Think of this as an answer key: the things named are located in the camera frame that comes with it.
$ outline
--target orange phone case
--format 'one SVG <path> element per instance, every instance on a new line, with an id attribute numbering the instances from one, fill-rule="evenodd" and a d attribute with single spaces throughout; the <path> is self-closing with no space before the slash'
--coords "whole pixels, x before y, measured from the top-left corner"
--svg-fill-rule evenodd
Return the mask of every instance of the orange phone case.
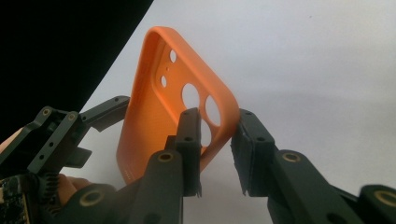
<path id="1" fill-rule="evenodd" d="M 149 157 L 164 149 L 168 135 L 176 135 L 180 113 L 187 109 L 182 98 L 187 84 L 198 91 L 199 105 L 195 107 L 211 132 L 210 144 L 201 150 L 202 171 L 236 130 L 238 104 L 183 37 L 169 27 L 152 27 L 140 54 L 117 151 L 118 165 L 127 184 L 143 176 Z M 219 110 L 219 125 L 206 113 L 209 96 Z"/>

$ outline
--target white background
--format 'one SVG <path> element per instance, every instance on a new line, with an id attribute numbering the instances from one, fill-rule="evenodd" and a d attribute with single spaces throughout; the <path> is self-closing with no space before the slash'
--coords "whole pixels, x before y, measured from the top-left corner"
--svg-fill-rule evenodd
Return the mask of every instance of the white background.
<path id="1" fill-rule="evenodd" d="M 252 111 L 280 149 L 299 151 L 333 185 L 396 188 L 396 2 L 155 0 L 85 111 L 131 95 L 144 35 L 176 29 Z M 116 162 L 122 122 L 90 130 L 92 156 L 66 175 L 124 186 Z M 203 170 L 203 198 L 184 223 L 272 223 L 265 198 L 242 194 L 230 144 Z"/>

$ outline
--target phone case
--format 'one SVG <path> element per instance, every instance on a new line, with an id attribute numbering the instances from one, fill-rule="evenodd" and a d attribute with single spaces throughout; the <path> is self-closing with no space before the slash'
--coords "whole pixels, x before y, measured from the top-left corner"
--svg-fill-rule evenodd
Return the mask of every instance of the phone case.
<path id="1" fill-rule="evenodd" d="M 168 135 L 176 135 L 180 113 L 187 109 L 183 102 L 186 86 L 197 90 L 199 104 L 194 107 L 198 107 L 211 132 L 210 144 L 201 150 L 202 171 L 236 130 L 238 104 L 177 31 L 152 27 L 145 36 L 117 150 L 126 183 L 143 176 L 149 157 L 164 149 Z M 206 113 L 209 98 L 219 110 L 219 124 Z"/>

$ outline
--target white backdrop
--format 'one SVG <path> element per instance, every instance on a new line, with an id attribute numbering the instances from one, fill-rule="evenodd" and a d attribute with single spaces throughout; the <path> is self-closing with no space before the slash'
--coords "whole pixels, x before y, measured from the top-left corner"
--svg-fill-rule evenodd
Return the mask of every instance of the white backdrop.
<path id="1" fill-rule="evenodd" d="M 81 112 L 130 96 L 157 25 L 176 29 L 276 145 L 304 153 L 331 184 L 396 188 L 396 2 L 155 0 Z M 90 130 L 89 161 L 63 173 L 123 187 L 121 127 Z M 229 145 L 202 172 L 203 198 L 185 198 L 184 223 L 272 223 L 265 198 L 242 194 Z"/>

